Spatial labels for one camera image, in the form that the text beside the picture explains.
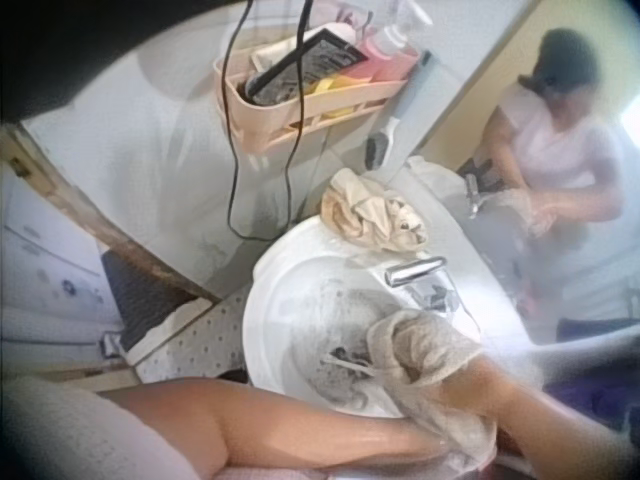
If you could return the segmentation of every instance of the bathroom wall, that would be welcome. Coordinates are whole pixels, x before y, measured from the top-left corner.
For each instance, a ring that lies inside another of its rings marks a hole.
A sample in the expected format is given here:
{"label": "bathroom wall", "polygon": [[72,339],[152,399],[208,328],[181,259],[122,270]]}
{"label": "bathroom wall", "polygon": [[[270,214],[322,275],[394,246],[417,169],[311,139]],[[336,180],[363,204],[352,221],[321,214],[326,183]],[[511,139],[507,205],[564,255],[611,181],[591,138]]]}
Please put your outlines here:
{"label": "bathroom wall", "polygon": [[603,85],[597,110],[610,120],[640,94],[640,24],[621,0],[543,0],[487,71],[421,149],[431,162],[452,169],[471,157],[500,93],[533,69],[544,33],[574,28],[597,49]]}
{"label": "bathroom wall", "polygon": [[[398,128],[393,162],[378,173],[382,181],[397,171],[529,1],[419,3],[436,24],[421,39],[434,61],[422,84],[407,87],[415,92],[415,106]],[[256,2],[246,28],[295,22],[300,6]],[[211,64],[223,54],[242,8],[219,8],[152,38],[68,106],[24,122],[62,174],[107,217],[218,296],[247,282],[267,247],[242,242],[226,227],[233,163],[212,101]],[[365,136],[386,114],[304,138],[291,169],[296,212],[314,210],[338,168],[362,168]],[[233,221],[242,232],[272,235],[284,224],[282,169],[290,147],[241,155]]]}

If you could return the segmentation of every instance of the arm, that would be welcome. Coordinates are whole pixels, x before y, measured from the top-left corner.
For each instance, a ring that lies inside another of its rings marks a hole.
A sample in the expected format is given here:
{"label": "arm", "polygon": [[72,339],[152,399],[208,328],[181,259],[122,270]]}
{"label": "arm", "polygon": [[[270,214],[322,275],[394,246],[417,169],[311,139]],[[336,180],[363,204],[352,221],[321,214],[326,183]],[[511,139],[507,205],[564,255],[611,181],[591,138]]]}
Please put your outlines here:
{"label": "arm", "polygon": [[622,479],[638,453],[625,439],[543,392],[517,385],[486,358],[446,379],[450,406],[493,417],[541,480]]}
{"label": "arm", "polygon": [[225,465],[322,468],[426,460],[443,442],[401,419],[356,417],[211,379],[106,392],[211,478]]}
{"label": "arm", "polygon": [[534,202],[556,216],[585,222],[613,220],[622,213],[622,194],[612,159],[594,162],[595,185],[534,193]]}
{"label": "arm", "polygon": [[497,107],[484,127],[482,142],[504,183],[511,188],[528,190],[529,186],[520,172],[511,148],[514,135],[515,131],[509,120],[500,107]]}

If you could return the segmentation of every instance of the mirror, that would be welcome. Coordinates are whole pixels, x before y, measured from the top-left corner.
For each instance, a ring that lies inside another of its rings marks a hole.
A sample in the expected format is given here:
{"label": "mirror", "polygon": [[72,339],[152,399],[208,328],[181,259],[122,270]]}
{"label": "mirror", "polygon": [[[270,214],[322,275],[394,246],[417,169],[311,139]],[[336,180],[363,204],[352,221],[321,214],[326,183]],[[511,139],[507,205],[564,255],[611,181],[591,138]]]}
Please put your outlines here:
{"label": "mirror", "polygon": [[640,325],[638,19],[624,2],[551,3],[419,152],[458,174],[434,193],[536,344]]}

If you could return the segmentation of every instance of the floor mat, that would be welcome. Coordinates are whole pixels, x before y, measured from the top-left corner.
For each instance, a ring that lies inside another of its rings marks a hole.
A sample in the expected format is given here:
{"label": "floor mat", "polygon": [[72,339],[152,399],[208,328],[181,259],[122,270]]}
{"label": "floor mat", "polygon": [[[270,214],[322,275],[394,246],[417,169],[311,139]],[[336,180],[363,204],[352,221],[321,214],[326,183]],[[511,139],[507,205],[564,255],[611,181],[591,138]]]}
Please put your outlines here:
{"label": "floor mat", "polygon": [[243,368],[242,317],[250,290],[251,285],[241,288],[140,361],[140,380],[216,378]]}
{"label": "floor mat", "polygon": [[120,343],[125,351],[180,305],[196,299],[132,265],[112,250],[102,255],[102,265],[124,323]]}

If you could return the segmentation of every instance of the white shirt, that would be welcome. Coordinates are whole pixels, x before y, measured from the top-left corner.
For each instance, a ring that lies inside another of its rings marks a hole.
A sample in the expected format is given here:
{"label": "white shirt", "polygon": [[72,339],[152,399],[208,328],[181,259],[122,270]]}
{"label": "white shirt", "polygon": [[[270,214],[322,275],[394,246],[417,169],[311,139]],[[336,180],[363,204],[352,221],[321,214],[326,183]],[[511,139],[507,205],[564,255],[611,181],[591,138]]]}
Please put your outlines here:
{"label": "white shirt", "polygon": [[498,106],[515,130],[513,153],[534,190],[586,187],[595,182],[598,162],[616,167],[615,137],[595,116],[557,132],[544,100],[517,83],[504,91]]}

